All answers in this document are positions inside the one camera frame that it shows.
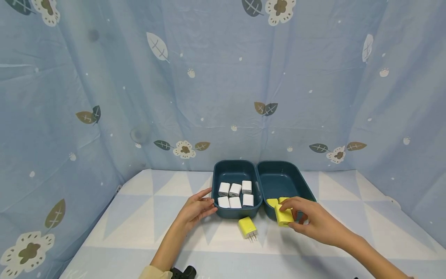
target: yellow phone charger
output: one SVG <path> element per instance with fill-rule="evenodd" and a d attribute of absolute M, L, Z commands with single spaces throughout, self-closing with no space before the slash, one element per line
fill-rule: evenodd
<path fill-rule="evenodd" d="M 251 218 L 245 217 L 243 219 L 240 219 L 239 228 L 240 232 L 243 235 L 243 238 L 249 238 L 251 242 L 257 240 L 257 228 L 252 222 Z"/>
<path fill-rule="evenodd" d="M 278 199 L 267 199 L 266 203 L 269 204 L 271 207 L 276 207 L 276 205 L 279 204 Z"/>
<path fill-rule="evenodd" d="M 289 199 L 289 198 L 280 197 L 280 198 L 279 198 L 279 203 L 282 203 L 282 201 L 284 201 L 284 200 L 286 200 L 286 199 Z"/>
<path fill-rule="evenodd" d="M 282 207 L 281 204 L 278 204 L 274 207 L 274 211 L 276 212 L 277 223 L 280 227 L 288 227 L 288 223 L 294 222 L 293 214 L 291 213 L 291 209 L 287 209 L 285 211 L 280 211 Z"/>

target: blue curtain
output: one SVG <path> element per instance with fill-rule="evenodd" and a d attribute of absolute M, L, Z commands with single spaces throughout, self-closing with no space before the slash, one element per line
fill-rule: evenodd
<path fill-rule="evenodd" d="M 36 237 L 50 249 L 30 246 L 45 258 L 17 276 L 57 278 L 124 181 L 224 159 L 358 169 L 446 246 L 445 13 L 0 1 L 0 254 Z"/>

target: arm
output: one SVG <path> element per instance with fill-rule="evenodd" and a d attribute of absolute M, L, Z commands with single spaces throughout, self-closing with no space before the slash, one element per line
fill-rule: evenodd
<path fill-rule="evenodd" d="M 299 223 L 289 223 L 288 226 L 321 243 L 343 249 L 360 262 L 377 279 L 408 279 L 409 277 L 379 254 L 361 236 L 353 233 L 331 216 L 320 204 L 294 197 L 282 202 L 281 211 L 292 209 L 294 219 L 297 212 L 304 215 Z"/>
<path fill-rule="evenodd" d="M 361 263 L 373 277 L 380 278 L 409 278 L 380 253 L 378 253 L 364 238 L 355 235 L 351 241 L 340 247 Z"/>
<path fill-rule="evenodd" d="M 211 192 L 211 188 L 191 196 L 178 213 L 155 253 L 151 266 L 161 271 L 169 271 L 183 245 L 186 235 L 204 217 L 217 211 L 214 199 L 203 198 Z"/>
<path fill-rule="evenodd" d="M 151 266 L 161 271 L 169 271 L 180 254 L 181 246 L 186 238 L 186 230 L 178 221 L 174 221 L 153 257 Z"/>

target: white phone charger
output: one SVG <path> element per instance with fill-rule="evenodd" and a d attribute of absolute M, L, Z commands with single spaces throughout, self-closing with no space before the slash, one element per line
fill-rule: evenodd
<path fill-rule="evenodd" d="M 239 197 L 229 198 L 229 205 L 231 206 L 231 208 L 242 208 Z"/>
<path fill-rule="evenodd" d="M 250 180 L 242 181 L 242 194 L 252 194 L 252 182 Z"/>
<path fill-rule="evenodd" d="M 254 196 L 243 194 L 243 207 L 254 207 Z"/>
<path fill-rule="evenodd" d="M 229 194 L 229 186 L 230 186 L 229 183 L 226 182 L 220 183 L 219 196 L 226 197 Z"/>
<path fill-rule="evenodd" d="M 242 190 L 242 185 L 233 183 L 231 189 L 229 190 L 229 196 L 238 197 L 240 196 L 240 191 Z"/>
<path fill-rule="evenodd" d="M 217 199 L 219 207 L 221 208 L 231 208 L 231 205 L 229 204 L 229 198 L 228 197 L 219 197 Z"/>

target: finger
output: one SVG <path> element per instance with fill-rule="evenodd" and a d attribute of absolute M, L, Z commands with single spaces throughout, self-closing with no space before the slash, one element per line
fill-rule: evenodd
<path fill-rule="evenodd" d="M 203 219 L 205 217 L 208 217 L 208 216 L 214 214 L 215 212 L 217 212 L 217 210 L 218 210 L 218 208 L 214 207 L 214 208 L 211 208 L 209 210 L 206 210 L 206 211 L 200 213 L 198 215 L 198 220 L 201 220 L 201 219 Z"/>
<path fill-rule="evenodd" d="M 214 199 L 209 199 L 209 200 L 199 200 L 196 202 L 198 204 L 198 207 L 200 208 L 200 211 L 210 207 L 211 205 L 214 204 Z"/>
<path fill-rule="evenodd" d="M 308 213 L 309 206 L 306 203 L 299 202 L 299 201 L 296 201 L 296 200 L 291 200 L 291 201 L 283 202 L 283 204 L 282 204 L 282 206 L 280 207 L 279 210 L 280 211 L 284 211 L 284 210 L 287 210 L 289 208 L 293 208 L 293 209 L 296 209 L 298 211 L 303 211 L 305 213 Z"/>
<path fill-rule="evenodd" d="M 203 198 L 204 196 L 206 196 L 207 194 L 209 194 L 212 191 L 212 188 L 209 187 L 207 189 L 204 189 L 198 193 L 196 193 L 195 195 L 192 195 L 189 199 L 193 200 L 193 201 L 197 201 L 200 200 L 201 198 Z"/>
<path fill-rule="evenodd" d="M 286 203 L 286 202 L 292 202 L 292 201 L 305 202 L 305 201 L 308 201 L 308 200 L 307 200 L 307 199 L 304 199 L 304 198 L 301 198 L 301 197 L 298 197 L 298 196 L 295 196 L 295 197 L 292 197 L 292 198 L 288 198 L 288 199 L 283 200 L 280 204 L 284 204 L 284 203 Z"/>
<path fill-rule="evenodd" d="M 215 205 L 211 204 L 210 206 L 206 207 L 205 209 L 202 209 L 201 212 L 205 212 L 205 211 L 207 211 L 209 209 L 213 209 L 214 207 L 215 207 Z"/>
<path fill-rule="evenodd" d="M 297 209 L 292 209 L 291 213 L 293 214 L 293 219 L 297 220 Z"/>
<path fill-rule="evenodd" d="M 302 225 L 295 222 L 288 223 L 288 226 L 292 228 L 296 233 L 307 235 L 308 225 Z"/>

